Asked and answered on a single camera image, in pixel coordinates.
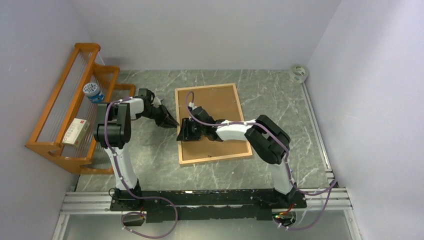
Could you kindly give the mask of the brown backing board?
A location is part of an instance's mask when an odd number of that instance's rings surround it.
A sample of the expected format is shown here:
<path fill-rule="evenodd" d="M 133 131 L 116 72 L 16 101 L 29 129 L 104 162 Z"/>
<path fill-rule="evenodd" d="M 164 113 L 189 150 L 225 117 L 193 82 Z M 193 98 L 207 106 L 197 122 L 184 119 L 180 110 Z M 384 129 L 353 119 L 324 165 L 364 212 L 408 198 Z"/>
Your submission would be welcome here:
<path fill-rule="evenodd" d="M 186 109 L 186 96 L 189 91 L 193 91 L 194 96 L 189 96 L 187 100 L 194 99 L 194 105 L 205 109 L 215 120 L 245 120 L 234 83 L 177 88 L 175 89 L 175 105 L 176 117 L 180 124 L 177 128 L 178 133 L 183 125 L 182 119 L 189 117 Z M 181 166 L 249 158 L 253 155 L 250 143 L 241 140 L 219 142 L 210 141 L 203 136 L 198 141 L 179 141 L 177 145 Z"/>

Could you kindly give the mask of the light wooden picture frame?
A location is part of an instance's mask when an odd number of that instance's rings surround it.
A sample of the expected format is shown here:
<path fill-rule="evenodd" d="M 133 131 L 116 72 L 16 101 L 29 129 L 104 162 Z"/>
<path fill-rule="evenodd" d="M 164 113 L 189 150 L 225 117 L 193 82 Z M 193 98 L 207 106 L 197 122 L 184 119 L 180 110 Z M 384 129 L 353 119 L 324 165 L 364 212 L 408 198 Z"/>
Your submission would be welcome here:
<path fill-rule="evenodd" d="M 177 88 L 175 104 L 180 166 L 252 156 L 234 83 Z"/>

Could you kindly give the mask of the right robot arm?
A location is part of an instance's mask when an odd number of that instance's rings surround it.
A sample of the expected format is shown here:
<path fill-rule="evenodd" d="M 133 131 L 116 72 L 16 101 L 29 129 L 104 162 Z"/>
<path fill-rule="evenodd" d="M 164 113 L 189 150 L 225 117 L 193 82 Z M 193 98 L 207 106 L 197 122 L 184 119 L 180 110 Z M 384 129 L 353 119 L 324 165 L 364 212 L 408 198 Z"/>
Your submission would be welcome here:
<path fill-rule="evenodd" d="M 206 137 L 215 142 L 248 142 L 260 159 L 270 166 L 276 204 L 286 208 L 294 202 L 296 183 L 286 168 L 291 139 L 268 116 L 261 114 L 249 121 L 230 121 L 214 119 L 201 106 L 189 104 L 187 110 L 189 116 L 182 120 L 177 141 L 193 142 Z"/>

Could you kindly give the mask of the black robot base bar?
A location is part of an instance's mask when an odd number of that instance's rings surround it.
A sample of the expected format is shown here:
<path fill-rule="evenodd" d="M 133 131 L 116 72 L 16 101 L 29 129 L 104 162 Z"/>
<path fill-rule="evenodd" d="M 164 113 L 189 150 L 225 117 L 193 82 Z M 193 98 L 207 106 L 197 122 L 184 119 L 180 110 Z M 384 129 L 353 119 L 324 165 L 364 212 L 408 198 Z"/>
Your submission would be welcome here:
<path fill-rule="evenodd" d="M 126 201 L 111 195 L 112 212 L 143 212 L 147 223 L 188 220 L 254 218 L 267 221 L 288 209 L 305 209 L 304 194 L 296 191 L 294 202 L 278 201 L 272 188 L 227 190 L 144 190 L 144 200 Z"/>

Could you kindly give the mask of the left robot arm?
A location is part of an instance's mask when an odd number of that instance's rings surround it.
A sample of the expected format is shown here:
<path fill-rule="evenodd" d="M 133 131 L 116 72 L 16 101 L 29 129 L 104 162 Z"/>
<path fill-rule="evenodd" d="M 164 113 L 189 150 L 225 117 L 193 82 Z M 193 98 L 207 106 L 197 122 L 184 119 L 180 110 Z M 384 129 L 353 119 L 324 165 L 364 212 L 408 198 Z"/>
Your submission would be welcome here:
<path fill-rule="evenodd" d="M 129 153 L 128 143 L 132 136 L 132 120 L 147 118 L 160 128 L 175 129 L 179 126 L 169 110 L 147 89 L 140 88 L 136 96 L 98 104 L 93 137 L 105 150 L 115 175 L 114 195 L 123 200 L 130 210 L 142 206 L 139 179 Z"/>

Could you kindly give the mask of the blue white round can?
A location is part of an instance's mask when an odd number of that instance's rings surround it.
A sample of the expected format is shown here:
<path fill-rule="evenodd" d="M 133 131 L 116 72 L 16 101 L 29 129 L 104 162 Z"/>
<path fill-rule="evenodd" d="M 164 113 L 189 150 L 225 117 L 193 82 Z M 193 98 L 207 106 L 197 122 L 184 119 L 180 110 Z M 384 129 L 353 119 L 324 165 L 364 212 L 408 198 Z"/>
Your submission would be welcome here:
<path fill-rule="evenodd" d="M 89 82 L 82 88 L 84 95 L 89 99 L 90 102 L 98 104 L 103 102 L 104 94 L 100 86 L 95 82 Z"/>

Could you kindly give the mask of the small white green box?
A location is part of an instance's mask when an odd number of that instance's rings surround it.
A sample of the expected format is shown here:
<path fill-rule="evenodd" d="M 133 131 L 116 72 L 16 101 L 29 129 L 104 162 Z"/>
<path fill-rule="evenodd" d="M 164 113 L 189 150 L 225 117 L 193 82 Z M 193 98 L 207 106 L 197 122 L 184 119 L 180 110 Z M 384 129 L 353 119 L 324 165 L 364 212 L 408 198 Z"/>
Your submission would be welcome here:
<path fill-rule="evenodd" d="M 78 147 L 85 137 L 90 123 L 85 119 L 74 118 L 62 138 L 64 145 Z"/>

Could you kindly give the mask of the orange wooden rack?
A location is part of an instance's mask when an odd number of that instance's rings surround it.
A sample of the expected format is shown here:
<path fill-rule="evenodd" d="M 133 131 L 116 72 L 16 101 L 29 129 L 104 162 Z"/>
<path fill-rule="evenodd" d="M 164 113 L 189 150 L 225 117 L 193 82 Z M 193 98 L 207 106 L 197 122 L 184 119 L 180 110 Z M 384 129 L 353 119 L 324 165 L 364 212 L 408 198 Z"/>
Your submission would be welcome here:
<path fill-rule="evenodd" d="M 96 83 L 106 102 L 118 91 L 134 96 L 136 87 L 130 83 L 118 83 L 119 67 L 96 62 L 101 47 L 97 43 L 78 42 L 52 90 L 50 97 L 25 147 L 51 161 L 64 170 L 77 175 L 111 175 L 112 167 L 96 169 L 93 161 L 101 148 L 93 137 L 93 125 L 97 117 L 97 105 L 83 93 L 87 83 Z M 78 146 L 62 142 L 74 119 L 89 123 L 87 133 Z"/>

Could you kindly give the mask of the aluminium rail frame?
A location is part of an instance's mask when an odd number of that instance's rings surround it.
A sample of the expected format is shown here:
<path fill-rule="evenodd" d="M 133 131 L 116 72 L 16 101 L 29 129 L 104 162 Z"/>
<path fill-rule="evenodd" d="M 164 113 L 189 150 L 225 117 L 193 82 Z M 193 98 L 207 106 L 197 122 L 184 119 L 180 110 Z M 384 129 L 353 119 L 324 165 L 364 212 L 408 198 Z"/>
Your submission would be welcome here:
<path fill-rule="evenodd" d="M 290 137 L 266 115 L 246 121 L 236 86 L 216 84 L 175 90 L 176 117 L 147 89 L 99 105 L 93 127 L 95 141 L 114 170 L 112 192 L 69 192 L 60 211 L 57 233 L 70 215 L 120 214 L 122 228 L 163 221 L 244 219 L 273 220 L 296 231 L 298 210 L 351 210 L 346 189 L 334 178 L 326 188 L 298 188 L 289 166 Z M 249 157 L 256 152 L 269 166 L 272 188 L 212 190 L 145 190 L 130 160 L 131 118 L 155 119 L 159 127 L 175 128 L 180 165 L 206 164 Z"/>

